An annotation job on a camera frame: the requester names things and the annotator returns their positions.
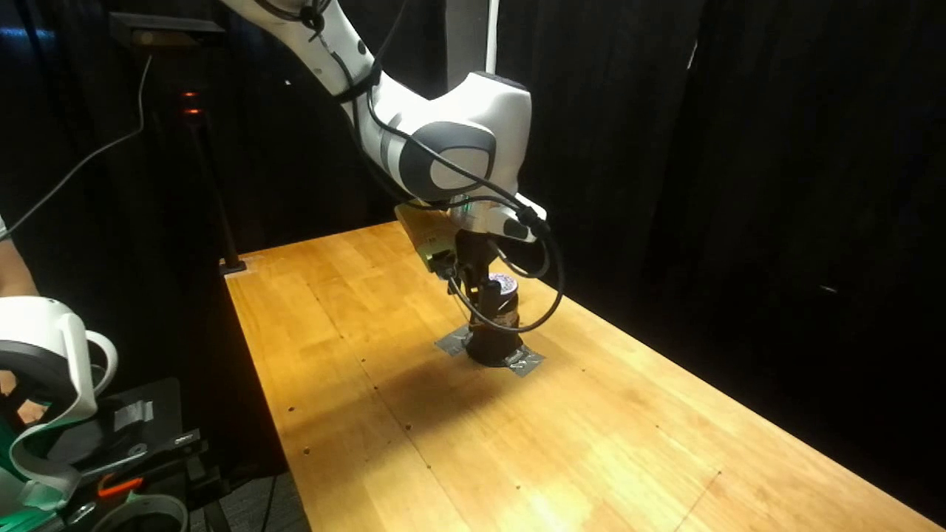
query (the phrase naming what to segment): metal stand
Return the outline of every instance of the metal stand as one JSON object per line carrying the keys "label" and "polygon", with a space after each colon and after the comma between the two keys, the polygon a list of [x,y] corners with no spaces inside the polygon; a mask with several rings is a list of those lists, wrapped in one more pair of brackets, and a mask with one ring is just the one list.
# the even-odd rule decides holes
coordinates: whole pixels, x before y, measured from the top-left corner
{"label": "metal stand", "polygon": [[[470,337],[474,331],[470,328],[458,328],[448,337],[437,339],[437,346],[448,352],[448,354],[467,354],[467,346],[470,346]],[[545,358],[538,352],[533,352],[526,342],[517,346],[516,352],[508,352],[501,364],[492,364],[492,365],[508,365],[516,376],[530,376]]]}
{"label": "metal stand", "polygon": [[476,314],[461,334],[454,334],[454,339],[458,339],[461,352],[483,365],[508,365],[522,376],[530,373],[538,365],[538,354],[533,354],[516,331],[522,326],[517,280],[492,275],[492,263],[496,261],[492,237],[458,229],[455,252],[465,275],[465,299]]}
{"label": "metal stand", "polygon": [[229,204],[225,204],[222,185],[220,185],[220,167],[216,167],[216,160],[213,160],[213,151],[211,151],[208,113],[201,107],[199,91],[186,89],[182,96],[185,96],[185,110],[182,113],[186,119],[186,130],[191,130],[191,138],[193,138],[193,148],[195,148],[199,166],[201,166],[199,173],[205,178],[205,185],[211,190],[213,206],[216,206],[216,222],[220,222],[222,252],[225,252],[222,261],[220,261],[220,268],[225,275],[247,272],[247,263],[238,256],[238,240],[235,240]]}

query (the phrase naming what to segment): wooden table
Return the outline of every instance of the wooden table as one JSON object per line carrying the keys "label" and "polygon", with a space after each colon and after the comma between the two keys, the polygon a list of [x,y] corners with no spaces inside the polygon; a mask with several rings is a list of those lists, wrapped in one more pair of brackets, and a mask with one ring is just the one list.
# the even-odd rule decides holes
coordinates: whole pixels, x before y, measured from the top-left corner
{"label": "wooden table", "polygon": [[[399,225],[244,261],[229,289],[321,532],[941,529],[575,302],[525,334],[530,376],[448,354],[467,314]],[[522,299],[530,318],[550,289]]]}

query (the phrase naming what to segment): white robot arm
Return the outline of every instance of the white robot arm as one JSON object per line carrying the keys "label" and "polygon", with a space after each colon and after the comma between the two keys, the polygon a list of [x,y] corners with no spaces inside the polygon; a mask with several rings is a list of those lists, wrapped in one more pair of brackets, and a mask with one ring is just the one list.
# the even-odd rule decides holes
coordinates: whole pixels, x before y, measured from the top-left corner
{"label": "white robot arm", "polygon": [[[563,261],[548,212],[517,191],[533,95],[474,71],[454,91],[426,99],[381,71],[338,0],[222,3],[284,42],[344,107],[359,148],[418,204],[437,209],[399,206],[399,222],[430,268],[467,305],[467,354],[492,365],[508,364],[525,346],[517,334],[548,323],[563,302]],[[533,326],[517,323],[516,280],[488,268],[496,256],[508,261],[501,240],[538,243],[548,261],[541,272],[559,272],[559,292]]]}
{"label": "white robot arm", "polygon": [[238,14],[284,42],[344,107],[360,151],[408,194],[440,204],[461,229],[530,243],[517,194],[530,145],[533,96],[525,85],[467,73],[426,99],[389,77],[338,0],[225,0]]}

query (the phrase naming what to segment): black pole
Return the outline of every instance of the black pole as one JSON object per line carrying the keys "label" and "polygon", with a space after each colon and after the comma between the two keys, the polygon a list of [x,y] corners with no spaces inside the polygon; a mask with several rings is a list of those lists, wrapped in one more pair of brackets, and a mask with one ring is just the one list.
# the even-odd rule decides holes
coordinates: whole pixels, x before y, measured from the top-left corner
{"label": "black pole", "polygon": [[216,167],[216,160],[213,160],[213,148],[211,148],[211,128],[208,128],[208,110],[201,107],[201,95],[186,89],[185,95],[185,122],[186,122],[186,130],[191,130],[191,138],[193,138],[193,148],[199,153],[199,173],[205,178],[205,185],[211,190],[213,194],[213,209],[216,209],[216,222],[220,222],[220,234],[222,234],[222,263],[220,268],[225,275],[232,272],[244,272],[247,263],[239,261],[238,255],[238,240],[235,240],[235,228],[232,228],[232,216],[229,216],[229,204],[222,198],[222,181],[220,181],[220,167]]}
{"label": "black pole", "polygon": [[525,346],[522,334],[502,331],[517,328],[517,289],[505,286],[492,275],[492,263],[496,261],[495,237],[458,229],[455,252],[465,272],[467,302],[479,309],[470,314],[470,339],[467,354],[485,365],[505,365],[508,358]]}

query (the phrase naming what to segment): black background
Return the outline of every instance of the black background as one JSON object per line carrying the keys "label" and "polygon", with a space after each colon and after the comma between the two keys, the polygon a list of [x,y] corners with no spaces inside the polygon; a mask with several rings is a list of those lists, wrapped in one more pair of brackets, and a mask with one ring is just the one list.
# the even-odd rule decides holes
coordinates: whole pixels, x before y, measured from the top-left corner
{"label": "black background", "polygon": [[[344,6],[369,48],[399,8]],[[145,58],[111,37],[106,8],[0,6],[6,222],[136,125]],[[211,0],[123,8],[216,18],[229,37],[154,55],[149,130],[18,243],[41,289],[120,342],[120,388],[179,376],[222,461],[270,469],[182,91],[205,96],[239,252],[386,222],[390,198],[273,37]],[[386,55],[430,96],[440,18],[418,0]],[[946,519],[946,3],[505,0],[501,73],[536,96],[522,182],[550,209],[569,295]]]}

